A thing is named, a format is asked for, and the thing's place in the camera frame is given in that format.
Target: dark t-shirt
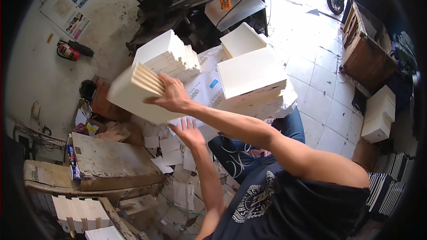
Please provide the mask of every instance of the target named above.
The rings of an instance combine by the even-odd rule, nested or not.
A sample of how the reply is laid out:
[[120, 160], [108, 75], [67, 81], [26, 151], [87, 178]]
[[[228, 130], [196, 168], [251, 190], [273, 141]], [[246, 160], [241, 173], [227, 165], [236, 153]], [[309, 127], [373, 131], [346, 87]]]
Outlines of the dark t-shirt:
[[369, 188], [295, 178], [277, 162], [243, 181], [208, 240], [345, 239]]

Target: orange control box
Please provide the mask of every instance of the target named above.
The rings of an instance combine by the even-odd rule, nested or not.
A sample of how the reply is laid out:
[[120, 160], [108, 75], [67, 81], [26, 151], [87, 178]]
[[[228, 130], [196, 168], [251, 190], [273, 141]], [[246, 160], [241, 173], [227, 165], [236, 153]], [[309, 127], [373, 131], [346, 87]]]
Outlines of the orange control box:
[[222, 10], [232, 9], [232, 3], [230, 0], [220, 0], [220, 2], [221, 2], [221, 9]]

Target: man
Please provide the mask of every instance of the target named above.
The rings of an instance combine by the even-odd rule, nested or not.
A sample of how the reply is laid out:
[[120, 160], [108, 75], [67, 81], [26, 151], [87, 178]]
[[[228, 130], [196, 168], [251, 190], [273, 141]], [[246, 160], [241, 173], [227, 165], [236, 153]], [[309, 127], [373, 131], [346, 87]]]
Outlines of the man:
[[[298, 109], [270, 126], [256, 118], [197, 104], [179, 80], [165, 74], [159, 77], [165, 95], [147, 103], [193, 116], [238, 139], [218, 136], [208, 143], [240, 184], [226, 208], [221, 183], [195, 122], [187, 118], [185, 123], [182, 118], [181, 126], [169, 125], [190, 148], [199, 172], [207, 213], [195, 239], [348, 236], [369, 196], [368, 175], [343, 156], [306, 146]], [[250, 149], [267, 150], [271, 155], [258, 158], [246, 152]]]

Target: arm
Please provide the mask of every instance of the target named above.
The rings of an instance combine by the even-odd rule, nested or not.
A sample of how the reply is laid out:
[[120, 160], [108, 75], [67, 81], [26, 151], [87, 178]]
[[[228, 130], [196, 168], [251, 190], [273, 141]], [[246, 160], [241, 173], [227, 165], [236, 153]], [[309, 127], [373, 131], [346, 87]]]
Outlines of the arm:
[[270, 151], [279, 164], [295, 177], [359, 188], [369, 187], [365, 170], [345, 157], [314, 150], [283, 136], [275, 128], [256, 118], [197, 104], [189, 99], [179, 80], [165, 74], [160, 74], [159, 77], [166, 86], [165, 96], [152, 99], [151, 103], [196, 117], [233, 138]]
[[184, 118], [181, 118], [181, 126], [170, 124], [169, 127], [190, 149], [199, 173], [201, 196], [203, 197], [207, 213], [200, 232], [195, 239], [204, 239], [215, 231], [222, 214], [226, 210], [220, 179], [207, 152], [205, 139], [197, 129], [195, 121], [192, 127], [190, 119], [187, 117], [186, 126]]

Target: machine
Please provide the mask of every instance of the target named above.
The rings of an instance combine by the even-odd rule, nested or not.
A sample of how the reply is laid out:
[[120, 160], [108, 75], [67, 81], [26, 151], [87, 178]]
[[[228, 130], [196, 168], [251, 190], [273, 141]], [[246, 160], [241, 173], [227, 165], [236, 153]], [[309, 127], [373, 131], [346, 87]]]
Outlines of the machine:
[[[224, 32], [219, 31], [205, 14], [205, 5], [211, 1], [213, 0], [138, 0], [137, 22], [141, 27], [131, 41], [126, 43], [130, 56], [135, 56], [140, 46], [170, 29], [197, 53], [220, 45], [219, 38]], [[232, 30], [242, 22], [249, 24], [257, 33], [267, 35], [265, 9], [237, 21], [228, 29]]]

